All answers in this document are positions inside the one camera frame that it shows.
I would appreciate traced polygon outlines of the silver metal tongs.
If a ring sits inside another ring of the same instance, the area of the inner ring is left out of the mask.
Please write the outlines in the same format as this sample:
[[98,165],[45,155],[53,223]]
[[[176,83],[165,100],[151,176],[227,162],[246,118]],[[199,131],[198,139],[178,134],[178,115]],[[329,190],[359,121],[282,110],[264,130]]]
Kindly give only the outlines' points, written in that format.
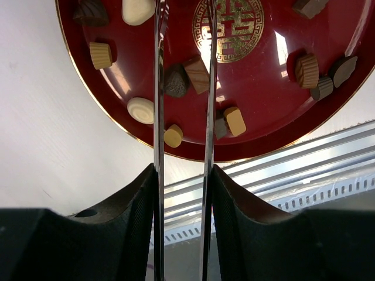
[[[209,95],[207,105],[206,142],[202,215],[200,230],[199,279],[209,280],[210,241],[212,227],[212,170],[214,166],[214,122],[217,90],[217,1],[207,1],[209,26],[212,31],[209,68]],[[155,1],[154,17],[154,168],[158,177],[158,195],[154,209],[154,279],[165,279],[164,246],[164,83],[163,53],[164,38],[168,25],[169,5],[166,1]]]

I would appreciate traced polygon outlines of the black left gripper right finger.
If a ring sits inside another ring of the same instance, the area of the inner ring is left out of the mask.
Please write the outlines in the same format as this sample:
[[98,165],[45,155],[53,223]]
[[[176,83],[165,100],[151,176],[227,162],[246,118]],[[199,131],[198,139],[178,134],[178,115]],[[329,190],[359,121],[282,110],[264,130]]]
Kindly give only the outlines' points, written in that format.
[[213,215],[223,280],[373,280],[374,212],[282,211],[215,166]]

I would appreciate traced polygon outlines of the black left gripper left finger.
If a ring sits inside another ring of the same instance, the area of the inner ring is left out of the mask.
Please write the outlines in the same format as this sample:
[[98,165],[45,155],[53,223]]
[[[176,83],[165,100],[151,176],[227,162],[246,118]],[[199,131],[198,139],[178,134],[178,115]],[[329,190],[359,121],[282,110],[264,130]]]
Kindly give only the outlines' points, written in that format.
[[1,210],[2,280],[145,280],[155,169],[65,217],[47,208]]

